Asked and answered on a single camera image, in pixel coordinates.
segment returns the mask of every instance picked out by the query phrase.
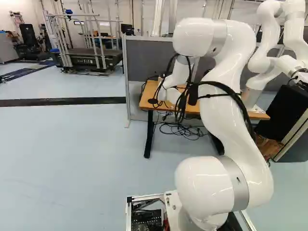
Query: gray partition panel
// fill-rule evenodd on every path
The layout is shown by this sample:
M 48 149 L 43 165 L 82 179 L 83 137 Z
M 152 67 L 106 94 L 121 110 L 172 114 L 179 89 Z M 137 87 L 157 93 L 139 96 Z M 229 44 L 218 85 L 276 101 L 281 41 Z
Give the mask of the gray partition panel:
M 126 44 L 129 81 L 145 82 L 163 73 L 175 54 L 172 42 L 126 40 Z
M 150 76 L 163 73 L 166 70 L 169 59 L 175 54 L 170 41 L 145 41 L 127 40 L 128 80 L 145 82 Z M 268 56 L 275 57 L 278 49 L 269 51 Z M 286 50 L 284 54 L 295 56 L 292 51 Z M 211 57 L 200 58 L 195 81 L 200 81 L 204 72 L 215 66 L 215 60 Z M 241 89 L 245 88 L 247 80 L 256 73 L 252 73 L 245 66 L 241 77 Z M 282 84 L 286 84 L 288 77 L 280 74 L 269 82 L 265 88 L 268 91 L 278 91 Z

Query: cubicle divider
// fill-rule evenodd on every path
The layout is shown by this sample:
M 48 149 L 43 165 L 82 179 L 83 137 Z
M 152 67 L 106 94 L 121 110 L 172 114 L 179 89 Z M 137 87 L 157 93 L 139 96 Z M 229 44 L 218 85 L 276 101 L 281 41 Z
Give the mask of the cubicle divider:
M 128 125 L 131 120 L 147 121 L 147 112 L 139 108 L 141 87 L 148 77 L 163 73 L 170 58 L 176 53 L 172 46 L 172 38 L 165 37 L 142 37 L 142 36 L 123 36 L 123 59 L 124 72 L 126 77 L 126 101 Z M 269 56 L 275 57 L 280 51 L 280 46 L 272 49 Z M 293 56 L 292 51 L 284 51 Z M 215 60 L 211 57 L 201 57 L 198 65 L 193 70 L 193 80 L 198 82 L 208 69 L 215 66 Z M 255 76 L 245 66 L 241 77 L 241 89 L 250 77 Z M 278 91 L 282 84 L 288 81 L 288 77 L 280 74 L 275 80 L 268 83 L 265 90 Z

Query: robotic arm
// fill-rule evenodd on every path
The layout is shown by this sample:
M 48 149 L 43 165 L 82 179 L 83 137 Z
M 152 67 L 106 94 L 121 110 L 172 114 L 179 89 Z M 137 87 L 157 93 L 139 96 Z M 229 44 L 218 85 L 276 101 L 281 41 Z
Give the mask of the robotic arm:
M 272 79 L 281 72 L 288 77 L 296 78 L 296 82 L 308 82 L 305 73 L 298 70 L 308 67 L 308 44 L 303 39 L 305 23 L 305 0 L 266 0 L 261 3 L 257 16 L 262 26 L 262 41 L 251 57 L 248 68 L 250 71 L 259 73 L 252 77 L 246 84 L 242 100 L 248 110 L 251 110 L 263 89 Z M 274 48 L 280 36 L 280 26 L 275 17 L 285 14 L 283 42 L 286 47 L 292 49 L 296 58 L 283 55 L 279 58 L 267 57 L 269 50 Z
M 245 23 L 187 18 L 176 26 L 173 47 L 192 60 L 214 56 L 216 67 L 202 81 L 217 81 L 240 92 L 241 72 L 256 47 L 256 37 Z M 163 83 L 162 94 L 167 99 L 171 95 L 176 99 L 168 87 L 185 83 L 188 76 L 187 63 L 179 58 L 173 74 Z M 215 86 L 198 88 L 199 96 L 222 93 Z M 223 143 L 225 155 L 184 160 L 176 170 L 175 181 L 185 214 L 200 229 L 212 231 L 225 222 L 229 212 L 266 203 L 273 194 L 273 179 L 239 106 L 230 96 L 200 99 L 200 115 L 204 126 Z

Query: desk leg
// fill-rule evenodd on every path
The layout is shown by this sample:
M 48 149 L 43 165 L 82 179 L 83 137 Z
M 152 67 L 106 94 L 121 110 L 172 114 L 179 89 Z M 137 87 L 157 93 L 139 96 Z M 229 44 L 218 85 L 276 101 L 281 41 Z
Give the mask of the desk leg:
M 149 159 L 151 155 L 153 131 L 154 131 L 153 111 L 149 110 L 148 111 L 148 135 L 146 138 L 144 155 L 143 155 L 144 158 L 147 158 L 147 159 Z

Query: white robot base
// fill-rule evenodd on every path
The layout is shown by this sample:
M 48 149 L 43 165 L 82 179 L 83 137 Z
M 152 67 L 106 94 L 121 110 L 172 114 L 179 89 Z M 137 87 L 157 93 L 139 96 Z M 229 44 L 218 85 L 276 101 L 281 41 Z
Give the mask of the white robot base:
M 170 230 L 172 231 L 215 231 L 216 227 L 223 225 L 228 213 L 210 216 L 206 221 L 192 220 L 182 207 L 178 192 L 176 190 L 164 193 L 166 211 Z

